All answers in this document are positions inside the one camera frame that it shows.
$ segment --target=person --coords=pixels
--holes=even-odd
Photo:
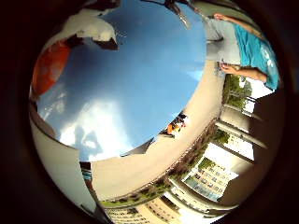
[[[276,56],[261,32],[235,18],[214,14],[203,18],[206,58],[221,65],[225,74],[250,77],[274,91],[279,75]]]
[[[158,4],[160,6],[164,6],[170,11],[174,12],[176,15],[178,15],[179,19],[183,22],[183,24],[186,26],[186,28],[190,28],[190,23],[188,22],[185,15],[181,12],[180,8],[176,4],[176,2],[187,5],[191,10],[193,10],[195,13],[199,13],[199,10],[197,7],[194,7],[189,1],[187,0],[165,0],[163,3],[152,1],[152,0],[140,0],[141,2],[149,2]]]

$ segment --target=building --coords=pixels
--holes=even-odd
[[[230,173],[223,167],[215,164],[204,169],[198,169],[197,173],[189,176],[184,183],[202,196],[213,202],[217,202],[230,181]]]
[[[177,207],[164,196],[128,209],[107,209],[115,224],[179,224]]]

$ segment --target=orange object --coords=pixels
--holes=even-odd
[[[167,133],[168,133],[168,134],[171,134],[172,131],[173,131],[172,124],[168,124],[168,126],[167,126]]]
[[[58,41],[38,56],[32,80],[35,94],[41,95],[55,84],[64,71],[69,52],[64,41]]]

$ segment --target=hand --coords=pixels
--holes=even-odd
[[[236,69],[233,66],[227,65],[224,63],[221,63],[221,70],[226,74],[235,74],[236,73]]]
[[[220,13],[215,13],[215,14],[214,14],[214,18],[215,18],[216,20],[227,21],[227,17],[224,16],[224,15],[222,15],[222,14],[220,14]]]

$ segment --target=man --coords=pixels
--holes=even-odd
[[[278,87],[277,61],[263,35],[235,18],[220,13],[203,19],[208,60],[221,63],[226,74],[250,77],[274,91]]]

